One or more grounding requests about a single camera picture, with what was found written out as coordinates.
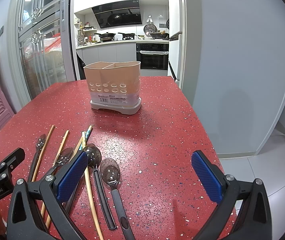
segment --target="barcode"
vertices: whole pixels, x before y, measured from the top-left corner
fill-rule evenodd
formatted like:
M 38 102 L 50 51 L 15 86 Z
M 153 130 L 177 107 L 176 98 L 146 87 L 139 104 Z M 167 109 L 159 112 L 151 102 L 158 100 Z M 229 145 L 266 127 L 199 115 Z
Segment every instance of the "barcode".
M 100 99 L 100 102 L 108 102 L 108 98 L 99 98 Z

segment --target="oven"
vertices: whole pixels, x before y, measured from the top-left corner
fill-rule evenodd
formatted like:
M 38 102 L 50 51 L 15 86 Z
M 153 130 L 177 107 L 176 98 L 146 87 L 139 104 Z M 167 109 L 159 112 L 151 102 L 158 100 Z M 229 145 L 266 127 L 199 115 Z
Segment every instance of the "oven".
M 163 72 L 161 75 L 167 76 L 169 44 L 137 42 L 136 51 L 141 70 L 158 70 Z

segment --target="white tile floor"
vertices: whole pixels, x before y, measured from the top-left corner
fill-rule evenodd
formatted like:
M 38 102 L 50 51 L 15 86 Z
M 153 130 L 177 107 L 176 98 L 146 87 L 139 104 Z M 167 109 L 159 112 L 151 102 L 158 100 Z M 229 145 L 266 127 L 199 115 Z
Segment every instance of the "white tile floor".
M 225 174 L 238 180 L 264 182 L 272 217 L 273 240 L 285 232 L 285 136 L 274 131 L 257 156 L 220 159 Z M 241 201 L 235 208 L 238 213 Z

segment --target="red speckled countertop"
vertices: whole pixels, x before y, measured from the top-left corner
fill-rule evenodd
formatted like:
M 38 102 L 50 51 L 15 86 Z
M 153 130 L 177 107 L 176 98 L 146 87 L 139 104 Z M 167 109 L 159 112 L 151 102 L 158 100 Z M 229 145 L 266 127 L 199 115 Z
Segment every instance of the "red speckled countertop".
M 52 166 L 66 130 L 65 147 L 75 147 L 81 132 L 94 125 L 88 142 L 102 158 L 114 158 L 121 170 L 118 186 L 136 240 L 190 239 L 209 218 L 211 202 L 193 168 L 191 154 L 202 150 L 221 168 L 215 150 L 198 117 L 171 77 L 141 77 L 141 109 L 135 115 L 93 110 L 86 81 L 56 83 L 18 112 L 0 131 L 0 160 L 17 147 L 26 158 L 12 173 L 15 182 L 27 179 L 35 154 L 35 142 L 52 124 L 38 179 Z M 97 215 L 105 240 L 124 239 L 121 228 L 108 230 L 91 176 Z M 104 184 L 116 225 L 110 188 Z M 10 196 L 0 201 L 7 217 Z M 221 236 L 231 229 L 236 214 Z M 84 180 L 77 191 L 72 219 L 88 239 L 99 239 L 90 211 Z M 58 233 L 53 225 L 50 232 Z

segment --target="utensil holder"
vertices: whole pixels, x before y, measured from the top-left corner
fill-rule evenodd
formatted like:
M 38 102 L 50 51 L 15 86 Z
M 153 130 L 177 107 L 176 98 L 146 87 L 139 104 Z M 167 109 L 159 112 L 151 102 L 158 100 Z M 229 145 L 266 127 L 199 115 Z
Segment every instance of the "utensil holder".
M 84 67 L 93 109 L 135 114 L 141 107 L 140 61 L 96 62 Z

